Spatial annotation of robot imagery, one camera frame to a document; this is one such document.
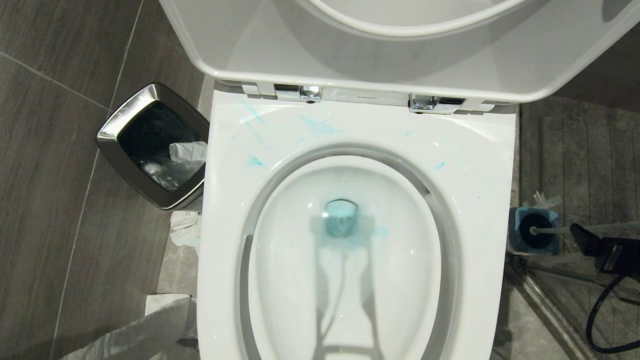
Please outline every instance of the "toilet lid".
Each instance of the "toilet lid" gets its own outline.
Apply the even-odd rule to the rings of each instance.
[[[403,13],[428,14],[407,24],[433,26],[469,16],[477,20],[501,6],[513,11],[433,36],[381,38],[331,19],[318,10],[321,1],[352,19],[392,26],[402,24]],[[376,17],[362,6],[348,9],[357,3],[343,0],[160,2],[191,61],[216,79],[257,85],[262,95],[275,95],[275,84],[319,85],[400,93],[405,102],[410,93],[538,100],[640,20],[640,0],[412,0],[414,8],[385,0]],[[380,15],[387,8],[393,16]],[[359,94],[372,102],[380,97]]]
[[[530,0],[300,0],[329,18],[363,33],[390,38],[449,33],[515,10]]]
[[[357,204],[343,236],[327,228],[336,199]],[[419,359],[440,270],[435,221],[407,178],[359,156],[313,161],[278,186],[254,233],[248,293],[260,356]]]

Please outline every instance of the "metal frame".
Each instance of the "metal frame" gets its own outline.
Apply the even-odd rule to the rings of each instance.
[[[506,278],[529,303],[564,352],[574,360],[597,359],[589,345],[564,317],[553,300],[540,288],[535,276],[523,268],[517,257],[514,258],[505,264]]]
[[[130,97],[112,114],[98,132],[96,141],[104,157],[140,195],[162,210],[179,210],[202,195],[205,165],[182,186],[169,192],[140,170],[118,143],[122,131],[155,102],[167,105],[201,138],[209,139],[209,122],[198,110],[167,86],[152,83]]]

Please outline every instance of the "tile grout line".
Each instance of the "tile grout line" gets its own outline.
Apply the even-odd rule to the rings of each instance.
[[[587,143],[587,219],[591,223],[591,163],[589,161],[589,120],[584,119],[584,139]]]
[[[612,134],[612,124],[611,122],[615,119],[611,119],[610,116],[612,116],[611,114],[611,108],[609,108],[607,110],[606,113],[606,120],[607,120],[607,132],[609,133],[609,147],[611,148],[611,205],[612,205],[612,210],[613,213],[611,214],[611,220],[615,223],[616,222],[616,172],[614,171],[614,156],[613,156],[613,134]],[[613,310],[611,311],[612,315],[611,315],[611,343],[609,343],[608,341],[605,342],[608,343],[609,346],[612,345],[613,343],[613,320],[614,320],[614,315],[615,313],[615,308],[613,308]]]
[[[97,105],[97,106],[100,106],[102,109],[109,110],[109,109],[107,109],[104,105],[100,104],[99,102],[97,102],[97,101],[95,101],[95,100],[93,100],[93,99],[91,99],[91,98],[89,98],[89,97],[87,97],[87,96],[85,96],[85,95],[83,95],[83,94],[80,94],[79,92],[77,92],[77,91],[75,91],[74,89],[72,89],[72,88],[68,87],[67,85],[64,85],[63,83],[61,83],[61,82],[59,82],[59,81],[56,81],[56,80],[55,80],[55,79],[53,79],[52,77],[47,76],[47,75],[45,75],[45,74],[41,73],[40,71],[37,71],[37,70],[36,70],[36,69],[34,69],[33,67],[30,67],[29,65],[27,65],[27,64],[23,63],[22,61],[20,61],[20,60],[18,60],[18,59],[16,59],[16,58],[14,58],[13,56],[10,56],[9,54],[6,54],[6,53],[4,53],[4,52],[0,51],[0,56],[4,56],[5,58],[8,58],[9,60],[11,60],[11,61],[15,62],[16,64],[19,64],[19,65],[23,66],[25,69],[27,69],[27,70],[31,71],[32,73],[34,73],[34,74],[36,74],[36,75],[40,76],[41,78],[44,78],[44,79],[46,79],[46,80],[51,81],[52,83],[54,83],[54,84],[56,84],[56,85],[58,85],[58,86],[60,86],[60,87],[64,88],[65,90],[68,90],[68,91],[70,91],[70,92],[72,92],[72,93],[74,93],[74,94],[76,94],[76,95],[78,95],[78,96],[82,97],[83,99],[85,99],[85,100],[87,100],[87,101],[91,102],[92,104],[95,104],[95,105]]]
[[[67,274],[65,275],[65,282],[62,286],[62,296],[60,297],[60,305],[58,306],[58,316],[56,317],[56,326],[53,330],[53,339],[51,340],[51,351],[49,352],[49,360],[54,360],[53,353],[56,348],[56,338],[58,337],[58,326],[60,324],[60,316],[62,315],[62,305],[65,300],[65,291],[67,290],[67,282],[69,279],[69,273],[71,271],[71,261],[74,258],[74,252],[76,250],[76,240],[78,239],[78,233],[80,232],[80,224],[82,224],[82,218],[84,215],[84,207],[86,206],[86,200],[89,197],[89,189],[91,187],[91,181],[93,180],[93,174],[95,172],[95,166],[98,162],[98,153],[100,150],[96,150],[95,157],[93,159],[93,166],[91,168],[91,175],[89,176],[89,182],[86,185],[86,191],[84,192],[84,200],[80,209],[80,217],[78,218],[78,224],[76,226],[76,235],[74,236],[73,246],[71,247],[71,255],[69,255],[69,263],[67,265]]]
[[[562,209],[561,210],[562,211],[561,212],[562,215],[560,215],[560,218],[562,219],[561,226],[567,226],[567,223],[566,223],[566,206],[565,206],[566,205],[565,204],[566,203],[566,183],[567,183],[566,182],[566,173],[567,173],[567,171],[565,171],[565,168],[566,168],[566,158],[567,157],[565,156],[565,153],[564,153],[564,143],[565,143],[565,141],[564,141],[564,138],[565,138],[564,121],[565,121],[565,117],[564,117],[564,114],[562,114],[562,115],[560,115],[560,139],[561,139],[560,141],[562,143],[562,151],[561,151],[561,154],[562,154],[562,165],[561,165],[561,168],[562,168],[562,197],[563,198],[562,198],[562,203],[560,205],[558,205],[558,207]],[[566,235],[560,235],[560,239],[562,241],[562,247],[561,247],[560,251],[563,254],[566,254],[567,252],[571,252],[571,248],[570,248],[569,244],[567,244],[566,238],[567,238]]]
[[[0,53],[0,54],[5,55],[9,59],[21,64],[22,66],[25,66],[27,69],[35,72],[36,74],[39,74],[39,75],[41,75],[41,76],[43,76],[43,77],[45,77],[45,78],[47,78],[47,79],[49,79],[49,80],[51,80],[51,81],[53,81],[55,83],[61,85],[62,87],[65,87],[65,88],[69,89],[70,91],[72,91],[72,92],[84,97],[85,99],[88,99],[89,101],[99,105],[101,108],[107,110],[107,117],[109,117],[109,112],[111,111],[111,108],[113,107],[113,100],[115,99],[116,91],[118,89],[118,84],[120,83],[120,78],[122,77],[122,71],[124,69],[124,63],[125,63],[125,61],[127,59],[127,54],[129,53],[129,48],[131,46],[131,40],[133,39],[133,33],[136,30],[136,25],[138,24],[138,19],[140,18],[140,11],[142,11],[142,4],[143,3],[144,3],[144,0],[141,0],[140,1],[140,6],[138,7],[138,13],[136,14],[136,20],[133,22],[133,27],[131,28],[131,34],[129,35],[129,39],[127,41],[127,47],[125,48],[124,55],[122,57],[122,64],[120,65],[120,71],[118,71],[118,78],[117,78],[116,84],[115,84],[115,86],[113,88],[113,94],[111,95],[111,100],[109,102],[109,107],[108,108],[105,108],[104,106],[98,104],[97,102],[95,102],[95,101],[83,96],[80,93],[75,92],[73,89],[69,89],[64,85],[59,84],[57,81],[55,81],[55,80],[53,80],[53,79],[51,79],[51,78],[49,78],[49,77],[37,72],[34,69],[29,68],[27,65],[15,60],[15,59],[13,59],[12,57],[10,57],[10,56],[8,56],[8,55],[6,55],[4,53]],[[64,282],[64,285],[62,287],[62,296],[60,297],[60,306],[58,307],[58,316],[56,317],[56,326],[54,328],[53,339],[51,341],[51,351],[49,352],[49,360],[55,360],[53,358],[53,356],[54,356],[54,351],[56,349],[56,339],[58,338],[58,327],[60,326],[60,318],[62,316],[62,306],[63,306],[64,300],[65,300],[65,292],[67,290],[67,282],[68,282],[68,278],[69,278],[69,273],[71,271],[71,264],[72,264],[72,260],[73,260],[73,257],[74,257],[74,251],[76,249],[76,241],[77,241],[77,238],[78,238],[78,234],[80,232],[80,225],[82,224],[82,219],[83,219],[83,215],[84,215],[84,208],[86,206],[87,198],[89,197],[89,189],[91,188],[91,181],[93,180],[93,175],[95,173],[95,166],[96,166],[96,164],[98,162],[99,153],[100,153],[100,149],[98,149],[95,152],[95,157],[93,159],[93,167],[91,169],[91,175],[89,176],[89,182],[87,183],[86,191],[84,193],[84,201],[83,201],[83,204],[82,204],[82,208],[80,210],[80,217],[78,219],[78,224],[77,224],[77,227],[76,227],[76,234],[74,236],[74,242],[73,242],[73,246],[71,248],[71,255],[69,256],[69,263],[67,265],[67,274],[65,276],[65,282]]]
[[[631,148],[633,148],[633,153],[634,153],[634,187],[636,188],[636,221],[638,221],[638,194],[637,194],[637,190],[638,190],[638,176],[637,176],[637,168],[636,168],[636,129],[633,129],[631,132]],[[637,238],[638,237],[638,232],[636,231],[636,233],[634,234],[634,236]],[[640,330],[640,319],[638,319],[640,316],[640,309],[639,307],[636,306],[636,339],[638,339],[638,335],[639,335],[639,330]],[[634,353],[636,354],[636,356],[638,356],[640,354],[640,352],[638,352],[637,350],[634,351]]]
[[[120,65],[120,71],[118,71],[118,78],[116,79],[116,85],[113,87],[113,93],[111,94],[111,101],[109,101],[109,108],[107,111],[111,112],[113,109],[113,101],[116,98],[116,92],[118,91],[118,85],[120,84],[120,78],[122,77],[122,71],[124,70],[124,63],[127,61],[127,54],[129,54],[129,48],[131,47],[131,40],[133,40],[133,33],[136,31],[136,25],[138,25],[138,19],[140,18],[140,12],[142,11],[142,4],[145,0],[140,1],[140,6],[138,7],[138,13],[136,14],[136,20],[133,22],[133,27],[131,28],[131,34],[129,35],[129,40],[127,41],[127,47],[124,50],[124,56],[122,56],[122,64]]]

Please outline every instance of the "crumpled tissue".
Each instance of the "crumpled tissue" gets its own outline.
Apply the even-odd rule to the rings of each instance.
[[[171,214],[169,238],[176,246],[189,246],[200,256],[202,215],[197,211],[174,211]]]
[[[177,142],[169,145],[169,157],[177,163],[207,161],[207,143]]]

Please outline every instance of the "toilet seat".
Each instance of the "toilet seat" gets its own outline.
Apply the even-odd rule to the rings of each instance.
[[[251,276],[241,268],[251,254],[247,239],[270,194],[287,179],[278,174],[293,174],[332,151],[377,156],[428,190],[443,265],[426,350],[440,359],[488,357],[507,226],[507,217],[495,214],[509,208],[515,114],[426,120],[395,106],[280,102],[219,91],[214,99],[198,271],[203,359],[256,359],[258,353],[273,359],[255,345],[260,335],[246,331],[255,318],[241,311],[250,299],[241,286]]]

